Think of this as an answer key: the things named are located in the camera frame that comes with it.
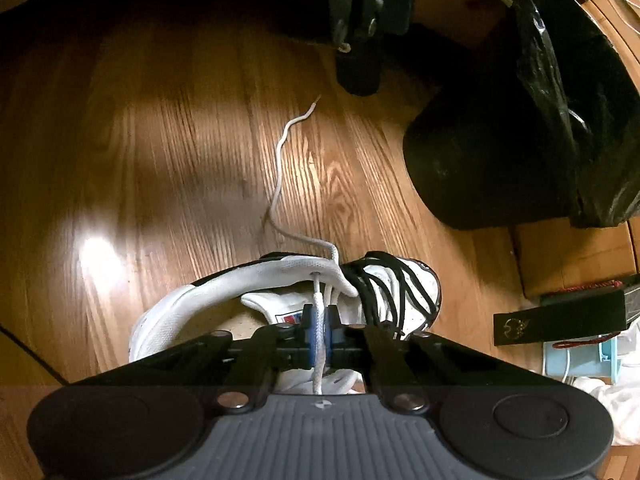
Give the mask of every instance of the shoe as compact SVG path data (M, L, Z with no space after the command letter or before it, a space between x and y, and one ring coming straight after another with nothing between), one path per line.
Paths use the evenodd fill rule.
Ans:
M183 285L162 298L134 326L129 361L168 348L196 313L238 296L270 324L300 322L304 305L312 303L312 272L318 272L321 283L332 287L330 303L337 305L343 324L381 325L393 337L406 337L430 327L440 311L440 282L418 260L372 251L338 266L316 256L270 253ZM275 390L311 394L312 372L284 372ZM327 395L349 393L358 376L353 370L335 371L322 378L322 391Z

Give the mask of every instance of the wood grain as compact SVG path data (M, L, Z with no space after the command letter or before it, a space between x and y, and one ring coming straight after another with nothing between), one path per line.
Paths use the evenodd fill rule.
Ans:
M274 144L318 94L284 150L279 221L333 240L345 261L382 249L427 262L442 280L437 333L539 361L539 347L492 345L492 314L522 301L507 230L443 226L404 168L402 136L433 88L388 64L378 94L351 96L330 48L274 33L252 0L42 3L0 16L15 40L0 46L0 322L70 381L124 364L133 323L173 288L313 251L264 213ZM255 322L225 312L209 321ZM23 374L35 365L19 351L2 355L4 384L48 382ZM0 478L37 478L24 420L0 440Z

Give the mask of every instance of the blue plastic basket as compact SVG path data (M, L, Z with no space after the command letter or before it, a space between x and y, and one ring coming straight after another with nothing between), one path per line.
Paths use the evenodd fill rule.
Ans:
M586 341L594 337L571 339ZM543 374L551 377L563 377L566 368L567 351L569 354L569 376L573 377L610 377L615 384L620 373L622 359L618 357L618 338L613 337L603 343L574 346L569 349L553 348L555 341L544 345L545 370Z

